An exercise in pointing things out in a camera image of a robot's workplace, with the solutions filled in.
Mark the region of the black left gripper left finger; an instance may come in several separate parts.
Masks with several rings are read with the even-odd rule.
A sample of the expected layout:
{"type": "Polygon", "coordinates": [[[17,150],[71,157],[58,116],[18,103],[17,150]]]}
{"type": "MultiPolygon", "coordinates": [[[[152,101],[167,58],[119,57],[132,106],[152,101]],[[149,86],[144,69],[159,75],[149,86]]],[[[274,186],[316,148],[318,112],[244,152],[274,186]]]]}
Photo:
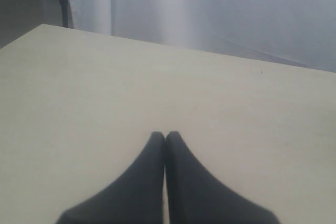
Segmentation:
{"type": "Polygon", "coordinates": [[[134,162],[108,187],[64,211],[58,223],[163,223],[165,138],[152,132],[134,162]]]}

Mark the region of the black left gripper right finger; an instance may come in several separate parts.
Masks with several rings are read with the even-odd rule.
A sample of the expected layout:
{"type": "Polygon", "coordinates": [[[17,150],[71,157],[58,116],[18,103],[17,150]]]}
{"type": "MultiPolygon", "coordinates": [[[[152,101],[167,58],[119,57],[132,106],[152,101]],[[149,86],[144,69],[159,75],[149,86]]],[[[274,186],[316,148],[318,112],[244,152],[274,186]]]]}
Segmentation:
{"type": "Polygon", "coordinates": [[[279,223],[273,212],[214,177],[179,132],[166,136],[165,152],[170,223],[279,223]]]}

